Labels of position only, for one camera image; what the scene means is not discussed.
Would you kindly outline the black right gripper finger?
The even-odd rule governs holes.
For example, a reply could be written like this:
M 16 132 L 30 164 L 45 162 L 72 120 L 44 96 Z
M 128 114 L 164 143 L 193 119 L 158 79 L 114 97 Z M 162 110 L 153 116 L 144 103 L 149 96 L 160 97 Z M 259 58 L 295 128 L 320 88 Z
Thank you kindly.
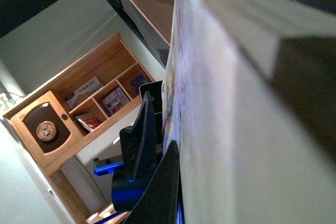
M 145 194 L 124 223 L 181 223 L 181 199 L 180 153 L 171 140 Z

